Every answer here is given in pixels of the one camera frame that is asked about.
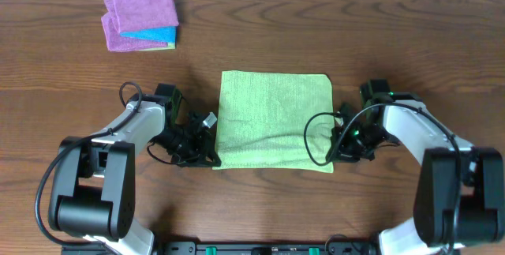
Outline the green microfiber cloth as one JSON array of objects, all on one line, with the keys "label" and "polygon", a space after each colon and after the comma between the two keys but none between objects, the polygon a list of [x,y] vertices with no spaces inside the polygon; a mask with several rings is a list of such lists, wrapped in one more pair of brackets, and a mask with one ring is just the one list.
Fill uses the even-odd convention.
[{"label": "green microfiber cloth", "polygon": [[215,143],[220,169],[333,172],[323,164],[332,111],[332,85],[324,74],[224,71]]}]

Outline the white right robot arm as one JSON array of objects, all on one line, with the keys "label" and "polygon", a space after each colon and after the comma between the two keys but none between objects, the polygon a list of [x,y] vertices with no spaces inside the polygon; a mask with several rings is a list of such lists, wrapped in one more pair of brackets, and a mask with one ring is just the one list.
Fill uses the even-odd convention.
[{"label": "white right robot arm", "polygon": [[457,254],[504,237],[504,161],[494,148],[458,137],[421,98],[393,92],[384,79],[360,87],[362,108],[344,103],[328,163],[373,160],[385,142],[407,148],[421,166],[413,215],[381,231],[370,254]]}]

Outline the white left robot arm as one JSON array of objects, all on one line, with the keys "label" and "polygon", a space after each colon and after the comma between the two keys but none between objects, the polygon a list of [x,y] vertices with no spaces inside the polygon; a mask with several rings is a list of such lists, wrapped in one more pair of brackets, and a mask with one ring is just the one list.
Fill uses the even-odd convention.
[{"label": "white left robot arm", "polygon": [[43,234],[64,251],[154,254],[154,233],[135,218],[136,157],[157,144],[166,164],[218,167],[210,130],[214,113],[189,111],[178,123],[181,92],[159,84],[146,94],[137,83],[124,111],[87,137],[67,137],[45,171],[36,192],[36,222]]}]

